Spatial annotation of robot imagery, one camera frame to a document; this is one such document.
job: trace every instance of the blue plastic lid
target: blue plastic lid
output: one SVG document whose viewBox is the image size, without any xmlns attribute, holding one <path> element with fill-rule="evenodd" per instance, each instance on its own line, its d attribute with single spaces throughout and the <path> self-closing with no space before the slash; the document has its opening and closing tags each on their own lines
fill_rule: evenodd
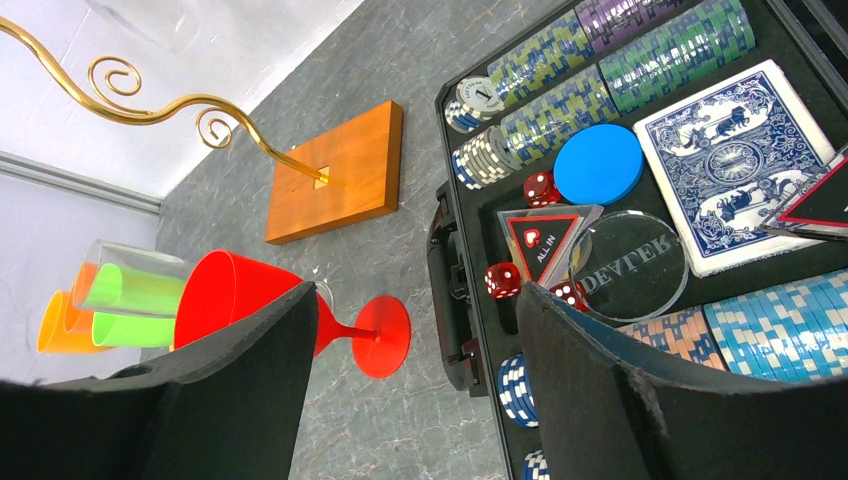
<svg viewBox="0 0 848 480">
<path fill-rule="evenodd" d="M 639 140 L 618 125 L 595 125 L 562 147 L 554 163 L 557 189 L 575 205 L 609 205 L 627 195 L 642 175 Z"/>
</svg>

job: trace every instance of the red goblet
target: red goblet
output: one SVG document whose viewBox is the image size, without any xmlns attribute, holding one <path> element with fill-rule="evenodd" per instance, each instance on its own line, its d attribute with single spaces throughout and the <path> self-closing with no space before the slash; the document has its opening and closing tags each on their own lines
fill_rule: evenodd
<svg viewBox="0 0 848 480">
<path fill-rule="evenodd" d="M 174 348 L 178 349 L 238 322 L 302 283 L 279 267 L 226 250 L 207 254 L 188 279 L 177 311 Z M 376 297 L 362 309 L 354 327 L 336 321 L 321 297 L 315 356 L 338 338 L 353 339 L 357 366 L 372 378 L 396 372 L 412 338 L 409 314 L 393 297 Z"/>
</svg>

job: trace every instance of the deck of cards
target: deck of cards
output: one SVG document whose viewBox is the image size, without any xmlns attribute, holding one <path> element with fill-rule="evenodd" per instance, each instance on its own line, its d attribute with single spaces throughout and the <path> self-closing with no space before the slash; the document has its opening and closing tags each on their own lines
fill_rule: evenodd
<svg viewBox="0 0 848 480">
<path fill-rule="evenodd" d="M 834 154 L 773 61 L 633 130 L 698 277 L 815 243 L 757 228 Z"/>
</svg>

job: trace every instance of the green cup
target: green cup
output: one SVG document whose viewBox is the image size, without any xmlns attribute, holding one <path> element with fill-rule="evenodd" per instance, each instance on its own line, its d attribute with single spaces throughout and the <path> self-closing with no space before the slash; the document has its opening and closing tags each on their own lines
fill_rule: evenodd
<svg viewBox="0 0 848 480">
<path fill-rule="evenodd" d="M 94 311 L 173 317 L 185 280 L 106 263 L 100 267 L 83 306 Z"/>
<path fill-rule="evenodd" d="M 174 343 L 174 318 L 95 312 L 91 341 L 98 347 L 167 347 Z"/>
</svg>

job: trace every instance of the curled gold wire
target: curled gold wire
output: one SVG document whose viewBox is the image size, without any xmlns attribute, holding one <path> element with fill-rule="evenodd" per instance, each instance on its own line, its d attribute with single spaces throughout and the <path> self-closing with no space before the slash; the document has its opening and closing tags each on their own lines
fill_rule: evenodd
<svg viewBox="0 0 848 480">
<path fill-rule="evenodd" d="M 220 136 L 215 133 L 213 127 L 217 126 L 225 126 L 227 131 L 227 136 L 223 142 L 218 144 L 212 144 L 207 137 L 203 134 L 203 129 L 201 128 L 202 117 L 211 112 L 224 113 L 238 122 L 245 131 L 253 138 L 253 141 L 261 148 L 265 153 L 267 153 L 271 158 L 276 160 L 283 165 L 291 167 L 298 172 L 301 172 L 309 177 L 314 178 L 322 183 L 329 183 L 330 179 L 327 175 L 321 173 L 315 168 L 312 168 L 308 165 L 305 165 L 297 160 L 289 157 L 288 155 L 280 152 L 279 150 L 274 149 L 265 137 L 259 132 L 259 129 L 256 127 L 256 124 L 253 123 L 253 120 L 247 116 L 247 114 L 233 105 L 229 101 L 216 97 L 214 95 L 186 95 L 180 97 L 173 102 L 166 105 L 164 108 L 158 111 L 147 111 L 147 110 L 136 110 L 129 107 L 124 107 L 109 98 L 106 97 L 102 89 L 97 86 L 95 81 L 95 69 L 102 63 L 107 61 L 113 61 L 119 63 L 123 69 L 122 70 L 110 70 L 104 76 L 104 80 L 106 82 L 106 87 L 113 93 L 125 97 L 129 97 L 135 95 L 141 90 L 141 75 L 138 70 L 127 62 L 126 60 L 118 57 L 100 57 L 89 66 L 88 70 L 88 81 L 91 87 L 94 89 L 97 97 L 102 101 L 98 102 L 96 99 L 92 98 L 90 95 L 85 93 L 76 83 L 74 83 L 73 79 L 68 75 L 68 73 L 59 65 L 59 62 L 56 60 L 53 55 L 47 50 L 47 48 L 39 42 L 35 37 L 33 37 L 29 32 L 13 23 L 11 20 L 0 16 L 0 32 L 6 33 L 12 38 L 16 39 L 20 43 L 22 43 L 25 47 L 27 47 L 30 52 L 38 59 L 39 63 L 47 70 L 47 73 L 53 77 L 53 80 L 59 84 L 59 86 L 67 93 L 75 102 L 77 102 L 80 106 L 87 109 L 88 111 L 94 113 L 95 115 L 99 115 L 107 120 L 111 120 L 113 122 L 122 123 L 125 125 L 155 125 L 158 123 L 162 123 L 165 120 L 176 115 L 180 110 L 184 108 L 190 107 L 192 105 L 206 105 L 208 108 L 203 110 L 197 117 L 196 126 L 198 129 L 198 134 L 200 135 L 201 140 L 207 146 L 213 148 L 224 148 L 230 144 L 232 141 L 232 128 L 222 119 L 213 118 L 207 124 L 207 129 L 211 134 L 213 139 L 220 140 Z M 135 80 L 135 84 L 133 88 L 130 89 L 121 89 L 117 87 L 113 78 L 118 76 L 127 76 L 132 77 Z"/>
</svg>

